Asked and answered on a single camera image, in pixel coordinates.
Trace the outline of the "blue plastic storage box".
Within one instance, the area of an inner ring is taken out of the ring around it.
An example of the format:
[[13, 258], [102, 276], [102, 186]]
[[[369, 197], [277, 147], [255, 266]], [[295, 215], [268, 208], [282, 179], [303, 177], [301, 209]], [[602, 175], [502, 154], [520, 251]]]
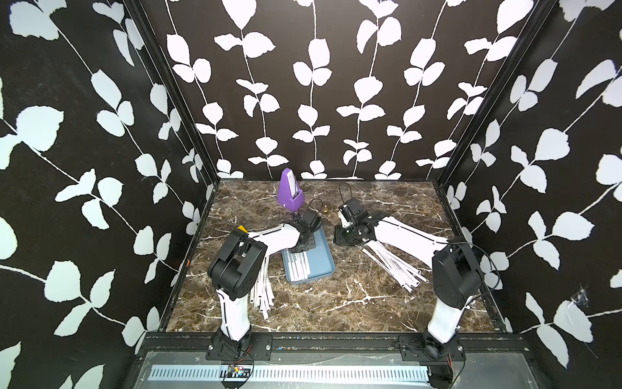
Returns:
[[286, 278], [288, 282], [292, 285], [299, 285], [309, 283], [315, 280], [320, 280], [326, 277], [330, 277], [335, 271], [335, 262], [333, 260], [332, 254], [330, 252], [330, 247], [328, 245], [327, 237], [325, 235], [324, 229], [320, 228], [314, 235], [316, 247], [312, 250], [306, 251], [309, 258], [309, 266], [310, 266], [310, 275], [308, 279], [298, 280], [290, 283], [288, 278], [288, 264], [287, 259], [285, 257], [286, 250], [281, 251], [283, 256], [283, 266], [286, 273]]

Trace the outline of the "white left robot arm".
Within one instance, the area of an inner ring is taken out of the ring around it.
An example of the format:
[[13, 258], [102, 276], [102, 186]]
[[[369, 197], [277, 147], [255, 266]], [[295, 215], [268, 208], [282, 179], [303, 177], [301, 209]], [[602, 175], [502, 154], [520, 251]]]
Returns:
[[233, 230], [212, 260], [208, 275], [219, 298], [220, 331], [239, 345], [249, 338], [248, 295], [259, 278], [265, 259], [285, 249], [305, 245], [322, 226], [313, 209], [274, 228], [254, 233]]

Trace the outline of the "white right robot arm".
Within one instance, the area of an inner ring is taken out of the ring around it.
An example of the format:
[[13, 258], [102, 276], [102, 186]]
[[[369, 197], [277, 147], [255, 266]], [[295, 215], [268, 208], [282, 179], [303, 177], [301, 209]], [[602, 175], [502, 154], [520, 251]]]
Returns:
[[432, 272], [436, 304], [424, 344], [440, 348], [455, 337], [467, 306], [482, 296], [484, 274], [471, 244], [425, 233], [383, 212], [369, 212], [351, 198], [340, 206], [341, 224], [335, 226], [337, 246], [360, 246], [410, 291], [428, 279], [415, 266], [388, 249], [399, 249], [421, 261]]

